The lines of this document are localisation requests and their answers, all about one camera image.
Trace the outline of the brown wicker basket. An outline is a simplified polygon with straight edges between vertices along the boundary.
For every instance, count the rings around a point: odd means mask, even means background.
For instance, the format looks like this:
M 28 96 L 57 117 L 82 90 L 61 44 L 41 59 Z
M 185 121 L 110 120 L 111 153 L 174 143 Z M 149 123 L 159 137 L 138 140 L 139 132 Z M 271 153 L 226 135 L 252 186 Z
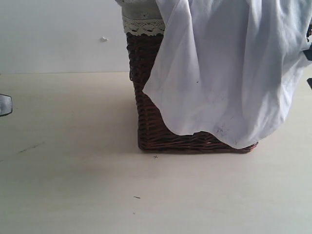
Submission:
M 129 77 L 134 86 L 138 112 L 137 142 L 142 151 L 171 154 L 245 154 L 257 146 L 253 144 L 243 149 L 234 149 L 210 133 L 178 136 L 169 131 L 159 109 L 142 91 L 150 77 L 163 35 L 135 36 L 127 33 L 126 39 L 130 64 Z

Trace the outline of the white t-shirt red lettering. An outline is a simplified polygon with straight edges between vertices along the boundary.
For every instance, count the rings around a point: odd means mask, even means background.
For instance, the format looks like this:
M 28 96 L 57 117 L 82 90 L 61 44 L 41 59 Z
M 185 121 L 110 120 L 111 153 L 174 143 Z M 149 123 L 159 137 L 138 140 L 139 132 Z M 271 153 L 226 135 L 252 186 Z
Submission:
M 309 0 L 159 0 L 165 31 L 144 93 L 166 127 L 242 149 L 286 120 L 311 62 Z

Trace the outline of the white wall hook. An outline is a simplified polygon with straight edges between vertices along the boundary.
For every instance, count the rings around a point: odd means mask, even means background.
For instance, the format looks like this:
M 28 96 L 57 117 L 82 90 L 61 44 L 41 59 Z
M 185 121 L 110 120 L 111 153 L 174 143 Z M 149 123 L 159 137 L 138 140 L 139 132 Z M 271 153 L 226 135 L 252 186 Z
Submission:
M 100 41 L 101 41 L 101 42 L 107 42 L 108 39 L 107 39 L 106 37 L 101 37 L 101 38 L 100 38 Z

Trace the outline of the lace trimmed basket liner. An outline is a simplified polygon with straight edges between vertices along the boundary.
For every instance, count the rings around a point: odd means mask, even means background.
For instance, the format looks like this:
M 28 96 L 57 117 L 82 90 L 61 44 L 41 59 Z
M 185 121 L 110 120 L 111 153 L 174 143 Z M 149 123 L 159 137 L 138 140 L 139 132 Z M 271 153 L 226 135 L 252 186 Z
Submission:
M 165 24 L 155 0 L 116 0 L 121 7 L 125 34 L 163 35 Z

